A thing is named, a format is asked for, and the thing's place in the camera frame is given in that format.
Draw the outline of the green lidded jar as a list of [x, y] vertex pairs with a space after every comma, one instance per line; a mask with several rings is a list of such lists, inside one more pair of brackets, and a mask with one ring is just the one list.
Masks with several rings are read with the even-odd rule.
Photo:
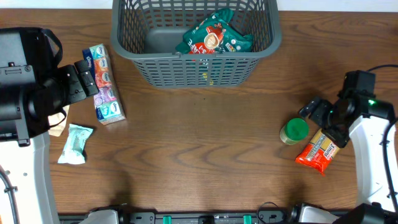
[[287, 122], [280, 130], [280, 139], [283, 143], [294, 145], [304, 140], [309, 132], [307, 122], [302, 118], [294, 118]]

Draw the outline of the Kleenex tissue multipack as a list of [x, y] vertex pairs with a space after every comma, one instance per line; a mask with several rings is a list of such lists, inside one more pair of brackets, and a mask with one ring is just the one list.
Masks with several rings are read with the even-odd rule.
[[99, 89], [93, 97], [97, 120], [106, 125], [126, 119], [105, 45], [94, 45], [82, 50], [82, 53]]

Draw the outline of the red spaghetti pasta pack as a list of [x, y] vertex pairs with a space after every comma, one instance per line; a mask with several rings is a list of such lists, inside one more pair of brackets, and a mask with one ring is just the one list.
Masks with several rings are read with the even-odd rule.
[[306, 145], [301, 154], [295, 158], [295, 162], [319, 171], [321, 175], [329, 166], [340, 148], [319, 129]]

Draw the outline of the grey plastic basket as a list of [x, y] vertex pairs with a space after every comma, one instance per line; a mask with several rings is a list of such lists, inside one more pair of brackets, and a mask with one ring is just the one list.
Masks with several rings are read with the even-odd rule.
[[111, 43], [158, 88], [237, 86], [282, 41], [276, 0], [114, 0]]

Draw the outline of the green Nescafe coffee bag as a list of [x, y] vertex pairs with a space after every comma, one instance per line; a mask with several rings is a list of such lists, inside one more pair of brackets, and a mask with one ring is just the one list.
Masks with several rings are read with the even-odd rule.
[[[229, 23], [234, 11], [219, 9], [182, 35], [178, 54], [222, 54], [251, 52], [254, 37], [242, 35]], [[187, 63], [187, 86], [237, 85], [242, 81], [246, 60], [198, 59]]]

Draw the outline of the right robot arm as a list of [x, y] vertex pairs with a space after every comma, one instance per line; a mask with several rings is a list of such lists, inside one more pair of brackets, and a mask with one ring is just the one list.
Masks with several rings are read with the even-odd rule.
[[315, 97], [298, 113], [316, 123], [339, 148], [352, 142], [358, 206], [335, 215], [314, 205], [292, 211], [293, 223], [397, 223], [397, 116], [391, 103], [376, 99], [371, 70], [345, 75], [338, 100]]

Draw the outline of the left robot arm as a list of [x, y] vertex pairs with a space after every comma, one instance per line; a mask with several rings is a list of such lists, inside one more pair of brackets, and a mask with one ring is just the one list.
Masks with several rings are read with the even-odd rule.
[[58, 223], [49, 171], [49, 117], [98, 93], [84, 60], [61, 66], [49, 29], [1, 29], [1, 217], [3, 223]]

